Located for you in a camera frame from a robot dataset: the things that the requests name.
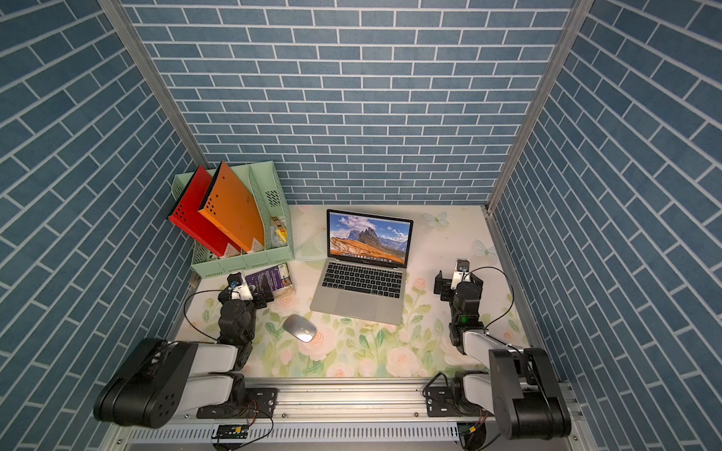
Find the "silver wireless mouse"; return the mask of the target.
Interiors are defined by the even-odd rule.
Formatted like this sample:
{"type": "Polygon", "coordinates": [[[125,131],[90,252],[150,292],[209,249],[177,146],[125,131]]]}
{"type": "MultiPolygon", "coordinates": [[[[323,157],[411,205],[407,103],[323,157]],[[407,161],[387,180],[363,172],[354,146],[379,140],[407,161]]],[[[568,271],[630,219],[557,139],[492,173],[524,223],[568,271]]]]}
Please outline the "silver wireless mouse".
{"type": "Polygon", "coordinates": [[[312,342],[317,334],[316,326],[298,314],[289,315],[283,323],[283,329],[303,343],[312,342]]]}

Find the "silver laptop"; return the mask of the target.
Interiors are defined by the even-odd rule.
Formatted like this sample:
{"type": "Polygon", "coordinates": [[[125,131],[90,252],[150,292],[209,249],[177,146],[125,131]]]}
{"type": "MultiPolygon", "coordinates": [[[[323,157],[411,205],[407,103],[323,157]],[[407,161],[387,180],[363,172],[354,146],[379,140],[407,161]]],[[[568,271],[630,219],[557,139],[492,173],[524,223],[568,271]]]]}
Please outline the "silver laptop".
{"type": "Polygon", "coordinates": [[[326,226],[327,259],[310,309],[400,325],[414,221],[329,209],[326,226]]]}

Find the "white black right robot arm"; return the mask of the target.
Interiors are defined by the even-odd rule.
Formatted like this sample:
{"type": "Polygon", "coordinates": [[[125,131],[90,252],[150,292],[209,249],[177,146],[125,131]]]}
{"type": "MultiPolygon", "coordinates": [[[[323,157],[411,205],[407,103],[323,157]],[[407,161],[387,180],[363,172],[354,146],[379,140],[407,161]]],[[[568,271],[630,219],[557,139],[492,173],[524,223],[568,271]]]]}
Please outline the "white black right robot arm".
{"type": "Polygon", "coordinates": [[[453,379],[442,372],[443,386],[431,379],[422,389],[430,417],[481,416],[462,432],[466,447],[485,434],[493,419],[508,440],[565,438],[572,432],[571,413],[548,353],[520,348],[492,335],[479,315],[483,281],[458,262],[451,278],[438,274],[434,293],[449,305],[449,340],[453,348],[483,366],[481,371],[459,371],[453,379]]]}

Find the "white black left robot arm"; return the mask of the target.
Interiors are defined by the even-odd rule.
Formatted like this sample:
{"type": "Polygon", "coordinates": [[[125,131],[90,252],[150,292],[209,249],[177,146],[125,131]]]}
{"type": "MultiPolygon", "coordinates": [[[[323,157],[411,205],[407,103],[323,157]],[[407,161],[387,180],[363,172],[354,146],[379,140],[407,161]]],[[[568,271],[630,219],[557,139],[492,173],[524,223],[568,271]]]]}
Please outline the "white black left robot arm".
{"type": "Polygon", "coordinates": [[[255,339],[258,310],[274,300],[263,284],[244,297],[220,291],[220,336],[210,343],[145,338],[118,368],[93,405],[93,416],[120,426],[161,428],[175,415],[199,419],[251,417],[259,406],[241,369],[255,339]]]}

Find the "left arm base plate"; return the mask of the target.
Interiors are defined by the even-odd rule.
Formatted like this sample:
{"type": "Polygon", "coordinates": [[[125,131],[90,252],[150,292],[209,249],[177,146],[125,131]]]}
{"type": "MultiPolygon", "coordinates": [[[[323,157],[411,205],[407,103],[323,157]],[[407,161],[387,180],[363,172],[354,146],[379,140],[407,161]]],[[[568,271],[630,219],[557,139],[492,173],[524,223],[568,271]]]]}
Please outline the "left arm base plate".
{"type": "Polygon", "coordinates": [[[271,387],[255,387],[246,389],[243,395],[234,393],[231,398],[218,405],[210,405],[197,410],[197,419],[231,419],[274,417],[278,389],[271,387]]]}

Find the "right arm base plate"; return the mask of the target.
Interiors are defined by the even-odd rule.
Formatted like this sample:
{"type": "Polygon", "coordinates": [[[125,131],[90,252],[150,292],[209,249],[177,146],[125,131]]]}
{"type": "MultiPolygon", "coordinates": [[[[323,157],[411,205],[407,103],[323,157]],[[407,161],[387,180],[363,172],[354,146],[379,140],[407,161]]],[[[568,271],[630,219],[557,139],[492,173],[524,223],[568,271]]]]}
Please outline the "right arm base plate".
{"type": "Polygon", "coordinates": [[[487,371],[457,371],[451,380],[439,372],[421,393],[429,417],[494,414],[492,382],[487,371]]]}

